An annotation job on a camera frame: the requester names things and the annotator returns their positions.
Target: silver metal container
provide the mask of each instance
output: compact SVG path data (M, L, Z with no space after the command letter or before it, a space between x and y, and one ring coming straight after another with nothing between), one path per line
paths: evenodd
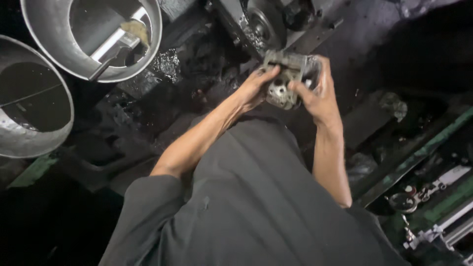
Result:
M39 52L0 35L0 156L49 153L69 135L74 106L69 89Z
M40 49L65 71L85 80L100 66L90 58L92 52L141 6L147 15L144 23L149 24L148 51L131 66L107 68L97 80L102 83L132 78L155 57L162 32L158 1L21 0L26 25Z

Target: man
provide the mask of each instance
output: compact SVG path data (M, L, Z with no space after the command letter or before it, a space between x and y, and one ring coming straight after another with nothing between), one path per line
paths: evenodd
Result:
M314 92L289 84L317 126L312 175L284 125L243 117L280 68L256 70L128 188L100 265L407 265L351 207L330 63L319 59ZM195 166L184 204L180 176Z

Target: green painted surface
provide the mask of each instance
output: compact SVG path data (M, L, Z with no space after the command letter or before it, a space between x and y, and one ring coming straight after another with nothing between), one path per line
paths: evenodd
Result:
M58 159L53 158L51 154L38 157L23 173L13 180L7 188L31 186L57 161Z
M425 219L432 223L438 222L445 216L445 212L450 212L473 196L473 176L463 183L450 197L437 204L434 208L424 213Z
M418 149L413 155L407 158L402 164L400 164L394 173L387 175L383 178L383 185L392 186L398 179L396 178L398 172L405 172L407 168L412 167L412 163L417 161L419 158L424 158L431 154L443 141L447 140L453 133L455 133L462 125L464 125L473 116L473 107L469 108L466 112L461 114L453 123L448 125L439 134L433 137L427 142L422 148Z

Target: engine component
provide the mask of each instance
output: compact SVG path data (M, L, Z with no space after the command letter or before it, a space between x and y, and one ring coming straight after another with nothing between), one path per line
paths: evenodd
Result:
M314 89L320 73L320 62L314 56L269 50L264 57L263 67L280 65L281 72L269 84L266 101L284 110L296 109L301 102L296 93L288 89L291 80L305 82Z

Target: finger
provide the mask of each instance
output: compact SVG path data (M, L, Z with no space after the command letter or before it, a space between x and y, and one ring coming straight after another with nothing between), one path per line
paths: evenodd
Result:
M280 71L281 67L276 65L275 67L268 69L264 74L258 77L258 81L260 82L260 84L270 81L274 79L274 77L276 77Z
M321 67L321 72L320 72L320 75L323 76L323 75L331 75L331 70L330 70L330 59L328 59L327 57L325 56L321 56L321 55L316 55L317 57L317 60L320 62L320 64L322 65Z
M262 76L265 73L266 73L266 69L264 69L264 67L260 67L260 68L256 69L255 71L253 71L248 78L255 79L257 77Z
M292 80L291 82L289 82L288 88L289 90L292 90L299 94L302 99L308 99L309 97L313 96L312 91L307 89L307 87L300 81Z

